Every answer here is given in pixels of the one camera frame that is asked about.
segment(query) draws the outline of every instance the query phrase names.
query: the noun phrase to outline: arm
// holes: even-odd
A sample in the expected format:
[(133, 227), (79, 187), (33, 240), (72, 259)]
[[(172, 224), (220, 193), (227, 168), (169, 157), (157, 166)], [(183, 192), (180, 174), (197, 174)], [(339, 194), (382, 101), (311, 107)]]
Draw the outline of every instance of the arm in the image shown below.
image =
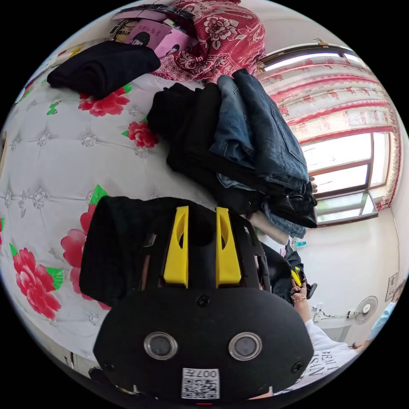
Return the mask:
[(294, 294), (291, 298), (294, 300), (294, 309), (300, 314), (303, 321), (306, 323), (311, 319), (310, 306), (307, 301), (307, 284), (302, 283), (302, 287), (298, 287), (294, 280), (291, 280)]
[(294, 300), (294, 309), (305, 323), (311, 319), (310, 305), (306, 298)]
[(366, 340), (362, 345), (360, 345), (357, 349), (354, 349), (354, 351), (357, 354), (360, 354), (362, 351), (364, 351), (366, 348), (369, 347), (369, 345), (371, 345), (372, 340)]

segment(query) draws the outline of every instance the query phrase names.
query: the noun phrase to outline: bed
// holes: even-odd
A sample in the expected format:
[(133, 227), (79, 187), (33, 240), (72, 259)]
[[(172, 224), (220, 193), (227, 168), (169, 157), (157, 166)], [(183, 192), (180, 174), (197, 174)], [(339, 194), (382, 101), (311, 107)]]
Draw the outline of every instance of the bed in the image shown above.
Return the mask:
[(215, 203), (168, 168), (166, 144), (144, 122), (154, 94), (175, 81), (146, 74), (96, 102), (52, 89), (49, 71), (14, 105), (4, 128), (1, 274), (22, 314), (62, 347), (93, 360), (108, 308), (81, 294), (78, 263), (98, 198), (175, 196), (210, 208)]

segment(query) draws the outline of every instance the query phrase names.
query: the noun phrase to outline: white fan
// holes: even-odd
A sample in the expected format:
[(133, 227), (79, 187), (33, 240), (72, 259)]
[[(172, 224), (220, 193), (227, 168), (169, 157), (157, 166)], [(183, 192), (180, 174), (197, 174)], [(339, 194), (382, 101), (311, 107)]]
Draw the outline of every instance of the white fan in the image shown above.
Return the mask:
[(378, 298), (371, 295), (367, 297), (358, 305), (354, 313), (354, 321), (357, 324), (365, 324), (369, 321), (378, 307)]

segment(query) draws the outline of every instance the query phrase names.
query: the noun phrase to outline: electrical outlet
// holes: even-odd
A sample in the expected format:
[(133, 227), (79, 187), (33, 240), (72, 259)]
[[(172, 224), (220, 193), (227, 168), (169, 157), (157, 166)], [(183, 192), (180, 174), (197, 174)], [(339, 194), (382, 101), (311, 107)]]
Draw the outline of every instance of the electrical outlet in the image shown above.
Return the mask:
[(320, 322), (320, 321), (323, 319), (323, 317), (324, 317), (324, 313), (323, 313), (323, 303), (322, 303), (322, 302), (317, 303), (317, 306), (316, 306), (315, 308), (316, 308), (316, 310), (315, 310), (314, 322), (315, 322), (315, 323), (318, 323), (318, 322)]

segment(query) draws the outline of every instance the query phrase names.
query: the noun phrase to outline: person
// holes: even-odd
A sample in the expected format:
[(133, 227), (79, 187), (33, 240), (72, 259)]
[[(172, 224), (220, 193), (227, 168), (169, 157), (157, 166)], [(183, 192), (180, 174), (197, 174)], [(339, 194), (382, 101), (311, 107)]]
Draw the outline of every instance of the person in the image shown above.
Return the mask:
[(382, 312), (381, 316), (377, 319), (375, 322), (374, 326), (372, 327), (372, 330), (370, 334), (368, 335), (366, 341), (360, 345), (357, 346), (355, 343), (353, 344), (352, 348), (357, 352), (361, 353), (364, 351), (368, 346), (371, 344), (371, 342), (374, 340), (374, 338), (379, 334), (389, 317), (391, 316), (396, 303), (398, 302), (400, 296), (402, 295), (403, 288), (405, 287), (406, 280), (403, 280), (395, 289), (393, 296), (392, 296), (392, 301), (386, 306), (384, 311)]
[(145, 31), (142, 31), (133, 38), (131, 44), (135, 46), (147, 46), (149, 41), (150, 41), (150, 34)]
[(166, 53), (166, 55), (173, 54), (173, 53), (175, 53), (176, 51), (179, 51), (179, 50), (180, 50), (179, 44), (175, 44), (175, 45)]
[(301, 287), (298, 287), (294, 280), (292, 280), (292, 286), (294, 294), (291, 298), (294, 301), (294, 308), (298, 314), (300, 314), (307, 327), (314, 348), (314, 355), (305, 371), (294, 385), (282, 391), (273, 391), (270, 388), (268, 393), (251, 399), (280, 395), (282, 393), (302, 388), (303, 386), (313, 383), (314, 381), (330, 374), (357, 356), (356, 350), (350, 349), (344, 342), (333, 341), (321, 328), (314, 324), (307, 300), (306, 282), (302, 283)]

